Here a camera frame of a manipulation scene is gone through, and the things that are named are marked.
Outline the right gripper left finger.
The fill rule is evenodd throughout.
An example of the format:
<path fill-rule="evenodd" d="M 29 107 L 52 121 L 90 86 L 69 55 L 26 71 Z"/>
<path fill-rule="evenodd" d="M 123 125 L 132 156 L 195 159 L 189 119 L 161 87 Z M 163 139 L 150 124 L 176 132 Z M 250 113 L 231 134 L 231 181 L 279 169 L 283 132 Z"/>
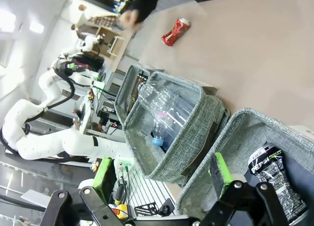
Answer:
<path fill-rule="evenodd" d="M 77 226 L 81 220 L 98 226 L 123 225 L 93 187 L 83 187 L 73 194 L 55 191 L 46 208 L 46 226 Z"/>

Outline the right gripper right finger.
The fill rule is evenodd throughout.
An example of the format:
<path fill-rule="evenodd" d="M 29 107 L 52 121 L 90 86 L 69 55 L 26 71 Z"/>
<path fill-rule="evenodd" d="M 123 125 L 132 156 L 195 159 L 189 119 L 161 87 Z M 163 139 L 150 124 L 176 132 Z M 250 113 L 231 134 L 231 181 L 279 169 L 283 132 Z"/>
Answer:
<path fill-rule="evenodd" d="M 246 212 L 254 226 L 286 226 L 288 220 L 274 187 L 260 182 L 255 187 L 233 179 L 221 153 L 213 153 L 209 174 L 217 201 L 193 226 L 227 226 L 237 211 Z"/>

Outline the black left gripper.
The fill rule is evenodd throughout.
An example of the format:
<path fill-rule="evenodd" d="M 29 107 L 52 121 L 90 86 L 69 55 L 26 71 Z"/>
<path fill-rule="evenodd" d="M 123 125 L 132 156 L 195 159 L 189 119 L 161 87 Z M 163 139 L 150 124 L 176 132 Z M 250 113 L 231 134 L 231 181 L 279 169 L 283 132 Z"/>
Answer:
<path fill-rule="evenodd" d="M 71 76 L 73 73 L 81 73 L 88 69 L 87 64 L 77 64 L 73 61 L 57 60 L 55 73 L 59 76 Z"/>

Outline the person's left hand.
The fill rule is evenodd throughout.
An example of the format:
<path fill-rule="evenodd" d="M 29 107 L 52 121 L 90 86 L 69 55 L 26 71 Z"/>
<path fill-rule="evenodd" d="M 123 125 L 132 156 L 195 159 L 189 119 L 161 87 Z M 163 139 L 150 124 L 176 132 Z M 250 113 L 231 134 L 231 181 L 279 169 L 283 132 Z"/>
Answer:
<path fill-rule="evenodd" d="M 120 16 L 120 24 L 123 29 L 139 31 L 142 27 L 142 23 L 139 22 L 138 19 L 138 10 L 128 10 Z"/>

